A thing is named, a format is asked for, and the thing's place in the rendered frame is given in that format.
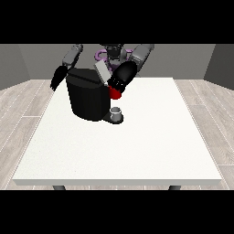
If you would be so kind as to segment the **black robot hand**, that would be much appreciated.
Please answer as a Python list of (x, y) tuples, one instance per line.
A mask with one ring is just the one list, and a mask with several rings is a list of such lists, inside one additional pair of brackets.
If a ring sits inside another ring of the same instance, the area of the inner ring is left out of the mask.
[(58, 85), (66, 78), (68, 75), (68, 68), (66, 66), (59, 66), (53, 75), (50, 83), (50, 88), (56, 90)]
[(136, 73), (136, 63), (133, 61), (125, 61), (112, 73), (112, 76), (108, 79), (108, 85), (123, 93)]

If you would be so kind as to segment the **red pod holder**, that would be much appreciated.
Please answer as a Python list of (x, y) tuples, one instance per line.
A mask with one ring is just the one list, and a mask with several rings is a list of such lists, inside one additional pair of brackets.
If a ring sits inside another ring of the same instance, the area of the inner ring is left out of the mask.
[(109, 91), (110, 91), (110, 98), (113, 100), (118, 100), (122, 97), (121, 92), (119, 90), (116, 90), (112, 86), (109, 87)]

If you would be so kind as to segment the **pale grey machine lid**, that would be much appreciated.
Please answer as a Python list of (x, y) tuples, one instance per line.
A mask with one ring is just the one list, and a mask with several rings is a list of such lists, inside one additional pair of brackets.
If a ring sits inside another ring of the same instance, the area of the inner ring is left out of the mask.
[(103, 84), (106, 84), (108, 79), (111, 77), (111, 73), (108, 71), (108, 68), (106, 67), (106, 64), (103, 60), (100, 60), (94, 64), (94, 68), (97, 71), (101, 82)]

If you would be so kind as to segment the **black coffee machine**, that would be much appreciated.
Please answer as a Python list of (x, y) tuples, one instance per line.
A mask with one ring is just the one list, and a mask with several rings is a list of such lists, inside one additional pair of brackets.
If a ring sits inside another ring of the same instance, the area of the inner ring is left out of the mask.
[(123, 122), (120, 114), (114, 121), (111, 116), (109, 88), (105, 86), (95, 69), (70, 69), (66, 77), (70, 105), (73, 113), (86, 121)]

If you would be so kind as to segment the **small grey cup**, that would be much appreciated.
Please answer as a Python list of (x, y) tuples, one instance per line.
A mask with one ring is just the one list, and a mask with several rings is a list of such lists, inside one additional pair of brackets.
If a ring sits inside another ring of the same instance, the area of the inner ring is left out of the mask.
[(111, 120), (118, 122), (122, 118), (122, 111), (119, 107), (112, 107), (110, 109)]

